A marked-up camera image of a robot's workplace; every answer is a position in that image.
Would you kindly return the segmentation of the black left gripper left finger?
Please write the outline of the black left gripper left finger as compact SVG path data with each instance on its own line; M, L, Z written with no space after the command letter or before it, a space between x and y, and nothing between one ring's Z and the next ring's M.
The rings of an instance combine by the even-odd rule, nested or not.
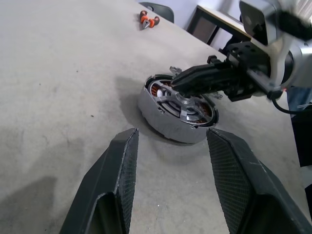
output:
M139 131L118 133L85 174L59 234L129 234Z

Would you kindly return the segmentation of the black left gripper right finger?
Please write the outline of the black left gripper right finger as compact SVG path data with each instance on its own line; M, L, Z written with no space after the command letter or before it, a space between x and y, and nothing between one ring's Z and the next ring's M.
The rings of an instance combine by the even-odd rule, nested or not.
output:
M312 224L245 140L209 129L207 142L230 234L312 234Z

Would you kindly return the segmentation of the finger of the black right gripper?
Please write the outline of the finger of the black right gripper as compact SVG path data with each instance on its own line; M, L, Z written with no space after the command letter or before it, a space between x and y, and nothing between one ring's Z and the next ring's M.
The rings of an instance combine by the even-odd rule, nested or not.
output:
M217 62L205 65L198 65L188 68L177 75L172 81L172 87L193 87L202 83L207 78L229 69L227 62Z
M184 96L207 94L228 87L228 74L192 74L174 78L174 90Z

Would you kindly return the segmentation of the spoked silver rotor black rim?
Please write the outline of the spoked silver rotor black rim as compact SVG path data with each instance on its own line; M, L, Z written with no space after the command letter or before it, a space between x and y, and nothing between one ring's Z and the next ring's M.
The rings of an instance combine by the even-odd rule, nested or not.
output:
M218 122L215 104L204 95L183 96L173 90L166 79L152 81L147 91L159 109L181 122L200 127L210 127Z

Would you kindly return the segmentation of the motor stator housing copper coils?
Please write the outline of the motor stator housing copper coils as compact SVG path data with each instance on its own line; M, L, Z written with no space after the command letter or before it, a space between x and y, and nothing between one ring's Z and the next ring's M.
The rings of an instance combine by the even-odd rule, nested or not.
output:
M210 127L193 126L181 122L170 114L164 113L159 109L156 102L152 100L152 96L147 91L148 84L160 79L168 80L171 85L173 76L156 74L146 79L138 98L138 108L142 116L153 129L167 139L187 144L201 142L206 137L208 128L214 127L218 122Z

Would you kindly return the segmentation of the white-topped black-framed desk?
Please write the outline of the white-topped black-framed desk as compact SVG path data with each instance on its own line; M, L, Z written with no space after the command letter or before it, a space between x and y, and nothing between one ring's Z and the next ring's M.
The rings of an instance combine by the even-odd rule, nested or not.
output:
M251 36L245 32L244 26L239 20L228 14L201 5L196 6L195 13L187 27L189 34L195 36L195 30L199 27L199 21L201 19L205 19L214 25L214 29L206 41L206 44L209 46L211 46L220 29L225 30L238 39L251 40Z

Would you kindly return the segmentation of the blue fabric item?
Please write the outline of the blue fabric item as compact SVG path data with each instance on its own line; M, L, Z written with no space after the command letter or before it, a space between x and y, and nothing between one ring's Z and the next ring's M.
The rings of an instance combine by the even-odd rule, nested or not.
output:
M300 114L299 116L312 115L312 88L291 87L287 90L287 101L290 111L304 111L308 108L309 111Z

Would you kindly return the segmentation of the orange black needle-nose pliers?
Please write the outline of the orange black needle-nose pliers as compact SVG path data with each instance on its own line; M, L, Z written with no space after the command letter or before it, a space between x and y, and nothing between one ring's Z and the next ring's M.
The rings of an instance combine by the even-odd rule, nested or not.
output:
M147 17L147 11L142 10L139 14L139 21L142 25L142 29L153 28L157 26L160 22L160 18L155 16L154 18Z

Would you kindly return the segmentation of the dark grey folding chair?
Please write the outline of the dark grey folding chair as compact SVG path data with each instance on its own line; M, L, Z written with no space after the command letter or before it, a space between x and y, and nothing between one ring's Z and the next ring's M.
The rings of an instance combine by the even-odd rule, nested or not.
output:
M139 4L160 15L167 21L171 23L175 22L174 12L170 7L152 2L140 2Z

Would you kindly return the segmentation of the black box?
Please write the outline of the black box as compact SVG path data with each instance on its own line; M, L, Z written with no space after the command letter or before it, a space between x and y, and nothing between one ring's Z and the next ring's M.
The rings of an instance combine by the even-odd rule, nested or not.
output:
M292 127L301 167L312 165L312 112L292 118Z

